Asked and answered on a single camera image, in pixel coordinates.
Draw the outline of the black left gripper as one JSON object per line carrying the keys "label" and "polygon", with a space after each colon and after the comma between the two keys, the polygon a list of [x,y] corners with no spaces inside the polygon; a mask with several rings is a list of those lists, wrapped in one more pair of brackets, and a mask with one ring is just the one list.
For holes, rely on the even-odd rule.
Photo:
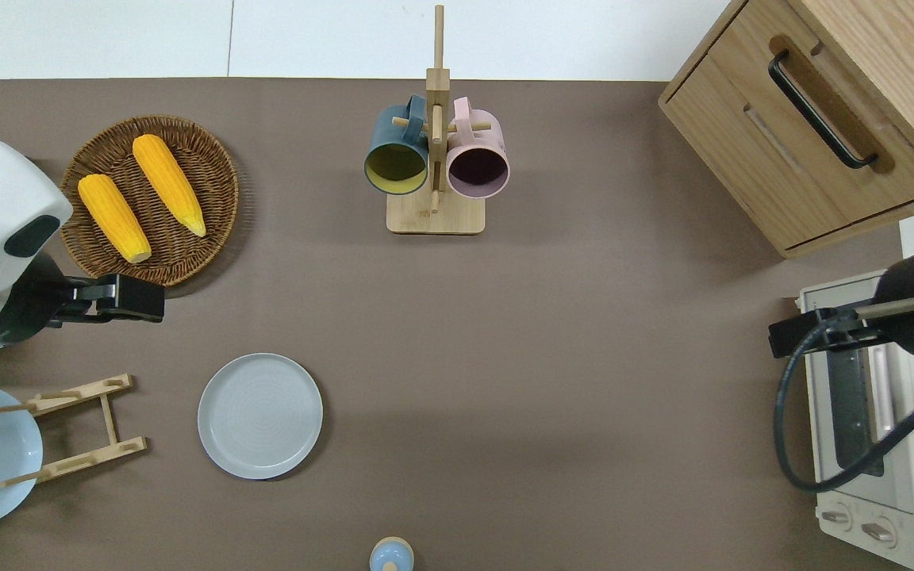
{"label": "black left gripper", "polygon": [[123,274],[68,279],[68,320],[72,323],[108,323],[134,320],[160,323],[166,289],[156,283]]}

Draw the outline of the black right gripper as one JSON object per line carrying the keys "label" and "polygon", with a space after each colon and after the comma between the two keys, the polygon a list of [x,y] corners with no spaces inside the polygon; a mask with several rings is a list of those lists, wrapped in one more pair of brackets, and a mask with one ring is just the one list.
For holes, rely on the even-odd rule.
{"label": "black right gripper", "polygon": [[850,331],[859,329],[852,308],[813,308],[769,326],[769,346],[774,358],[787,358],[803,347],[803,354],[851,347]]}

